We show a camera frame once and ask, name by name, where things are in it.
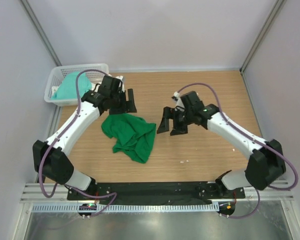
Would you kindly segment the green t shirt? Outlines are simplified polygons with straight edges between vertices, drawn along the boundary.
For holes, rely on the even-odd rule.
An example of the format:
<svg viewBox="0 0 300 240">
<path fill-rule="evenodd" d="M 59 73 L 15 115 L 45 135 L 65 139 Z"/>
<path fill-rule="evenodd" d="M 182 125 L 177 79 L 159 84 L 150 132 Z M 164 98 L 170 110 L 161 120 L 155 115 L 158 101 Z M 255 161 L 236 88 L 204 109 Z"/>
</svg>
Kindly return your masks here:
<svg viewBox="0 0 300 240">
<path fill-rule="evenodd" d="M 145 164 L 153 150 L 157 125 L 128 113 L 109 115 L 101 124 L 102 132 L 115 138 L 113 153 L 123 152 L 132 161 Z"/>
</svg>

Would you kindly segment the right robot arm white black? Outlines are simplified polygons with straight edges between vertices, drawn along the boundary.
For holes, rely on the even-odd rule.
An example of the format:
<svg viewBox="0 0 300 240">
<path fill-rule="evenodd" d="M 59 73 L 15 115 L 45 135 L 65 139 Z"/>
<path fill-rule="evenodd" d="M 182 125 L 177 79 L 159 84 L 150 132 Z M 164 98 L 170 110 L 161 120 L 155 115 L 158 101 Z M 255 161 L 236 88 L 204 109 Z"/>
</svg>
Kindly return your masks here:
<svg viewBox="0 0 300 240">
<path fill-rule="evenodd" d="M 195 124 L 209 130 L 236 147 L 247 159 L 245 169 L 229 170 L 215 180 L 215 192 L 227 198 L 235 189 L 253 187 L 264 190 L 286 172 L 281 158 L 281 144 L 273 139 L 267 141 L 253 135 L 234 121 L 214 104 L 204 105 L 195 91 L 173 96 L 175 107 L 163 108 L 157 133 L 169 132 L 171 136 L 188 133 L 188 126 Z"/>
</svg>

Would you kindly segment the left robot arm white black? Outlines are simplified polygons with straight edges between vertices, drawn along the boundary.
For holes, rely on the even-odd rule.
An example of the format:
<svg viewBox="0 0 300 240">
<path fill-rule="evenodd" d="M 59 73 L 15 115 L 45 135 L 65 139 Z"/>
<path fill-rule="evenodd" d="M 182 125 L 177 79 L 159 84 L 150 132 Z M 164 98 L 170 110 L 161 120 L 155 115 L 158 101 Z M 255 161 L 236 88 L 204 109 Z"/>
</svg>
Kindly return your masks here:
<svg viewBox="0 0 300 240">
<path fill-rule="evenodd" d="M 32 146 L 34 169 L 39 177 L 71 187 L 85 200 L 96 197 L 96 180 L 75 169 L 69 155 L 85 130 L 104 112 L 111 115 L 135 113 L 133 89 L 125 89 L 124 77 L 105 75 L 95 90 L 88 90 L 78 101 L 70 118 L 45 141 Z"/>
</svg>

